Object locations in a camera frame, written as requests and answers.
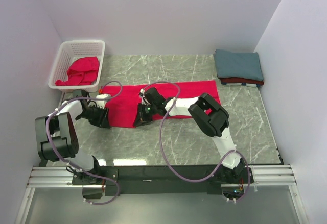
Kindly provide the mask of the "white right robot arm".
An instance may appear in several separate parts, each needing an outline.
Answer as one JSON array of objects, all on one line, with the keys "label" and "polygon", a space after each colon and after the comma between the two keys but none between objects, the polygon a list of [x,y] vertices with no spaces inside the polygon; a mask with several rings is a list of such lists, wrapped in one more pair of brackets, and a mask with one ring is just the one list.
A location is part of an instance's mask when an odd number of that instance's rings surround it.
[{"label": "white right robot arm", "polygon": [[155,115],[163,116],[163,119],[177,116],[190,116],[196,122],[200,130],[210,137],[216,145],[221,160],[214,170],[198,180],[191,180],[181,176],[168,162],[165,156],[162,138],[159,135],[161,153],[171,172],[180,179],[200,183],[214,176],[219,176],[223,183],[233,184],[242,177],[242,171],[250,170],[246,160],[236,149],[236,145],[230,134],[228,112],[208,93],[194,98],[164,98],[156,88],[142,89],[139,93],[141,102],[137,105],[134,127],[146,125],[153,121]]}]

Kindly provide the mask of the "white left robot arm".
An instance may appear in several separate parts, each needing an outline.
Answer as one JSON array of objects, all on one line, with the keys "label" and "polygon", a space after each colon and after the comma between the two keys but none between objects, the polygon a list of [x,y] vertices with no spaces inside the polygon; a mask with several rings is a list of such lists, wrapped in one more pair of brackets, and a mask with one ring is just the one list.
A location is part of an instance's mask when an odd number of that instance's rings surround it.
[{"label": "white left robot arm", "polygon": [[60,158],[54,152],[49,139],[63,159],[82,167],[84,178],[90,184],[100,182],[102,171],[96,157],[79,149],[74,123],[83,118],[98,128],[110,128],[109,109],[106,103],[108,94],[99,94],[90,99],[89,92],[78,89],[72,92],[71,102],[64,101],[64,108],[53,117],[43,116],[35,119],[35,132],[38,155],[43,161],[57,162]]}]

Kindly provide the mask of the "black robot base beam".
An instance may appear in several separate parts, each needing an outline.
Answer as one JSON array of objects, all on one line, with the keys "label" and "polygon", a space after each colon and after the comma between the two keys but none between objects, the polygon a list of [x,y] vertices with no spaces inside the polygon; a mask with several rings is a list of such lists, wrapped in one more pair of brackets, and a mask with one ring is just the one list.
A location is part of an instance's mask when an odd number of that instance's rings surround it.
[{"label": "black robot base beam", "polygon": [[116,194],[116,183],[120,194],[160,194],[160,193],[206,193],[221,195],[223,185],[232,187],[253,183],[251,169],[244,168],[236,175],[231,170],[220,166],[206,181],[190,183],[178,178],[167,166],[100,166],[101,176],[114,181],[92,179],[90,176],[77,173],[72,178],[73,186],[100,186],[105,196]]}]

